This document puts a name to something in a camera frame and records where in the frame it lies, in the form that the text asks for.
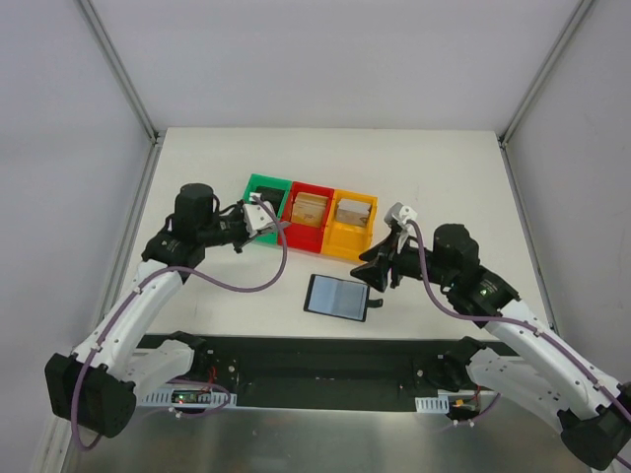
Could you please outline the black leather card holder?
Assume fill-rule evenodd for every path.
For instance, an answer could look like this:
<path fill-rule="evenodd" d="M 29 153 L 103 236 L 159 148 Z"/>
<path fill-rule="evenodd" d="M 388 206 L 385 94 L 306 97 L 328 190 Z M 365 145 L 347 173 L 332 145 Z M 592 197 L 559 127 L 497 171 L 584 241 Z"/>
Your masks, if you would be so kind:
<path fill-rule="evenodd" d="M 345 320 L 365 322 L 369 309 L 381 308 L 383 299 L 372 299 L 370 287 L 330 276 L 312 274 L 303 311 Z"/>

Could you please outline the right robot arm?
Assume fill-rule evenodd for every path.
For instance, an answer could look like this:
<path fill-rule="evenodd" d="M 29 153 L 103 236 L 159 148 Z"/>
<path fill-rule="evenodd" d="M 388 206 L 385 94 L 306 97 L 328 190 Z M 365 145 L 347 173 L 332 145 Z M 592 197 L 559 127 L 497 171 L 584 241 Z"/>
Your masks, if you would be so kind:
<path fill-rule="evenodd" d="M 360 256 L 352 277 L 384 292 L 403 278 L 422 282 L 436 308 L 470 321 L 513 350 L 513 364 L 470 337 L 444 355 L 436 384 L 471 383 L 508 398 L 548 424 L 567 449 L 598 471 L 621 459 L 630 441 L 630 385 L 589 362 L 538 317 L 509 283 L 484 267 L 462 224 L 443 224 L 425 247 L 416 213 L 397 203 L 387 237 Z"/>

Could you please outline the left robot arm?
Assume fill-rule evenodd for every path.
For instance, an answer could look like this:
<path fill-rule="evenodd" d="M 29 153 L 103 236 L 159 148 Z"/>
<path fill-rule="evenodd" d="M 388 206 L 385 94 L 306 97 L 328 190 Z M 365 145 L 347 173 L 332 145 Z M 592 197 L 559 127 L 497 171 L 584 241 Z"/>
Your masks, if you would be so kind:
<path fill-rule="evenodd" d="M 147 242 L 130 287 L 88 337 L 70 354 L 54 354 L 44 368 L 53 414 L 69 422 L 71 438 L 88 451 L 81 430 L 98 439 L 114 438 L 131 420 L 146 395 L 172 380 L 200 383 L 224 392 L 217 384 L 217 363 L 199 336 L 177 331 L 150 354 L 133 354 L 164 305 L 190 277 L 224 290 L 252 294 L 266 290 L 282 276 L 266 283 L 236 287 L 203 274 L 198 267 L 207 249 L 229 245 L 235 253 L 258 237 L 282 237 L 286 225 L 265 192 L 222 207 L 213 188 L 203 183 L 184 185 L 173 211 Z"/>

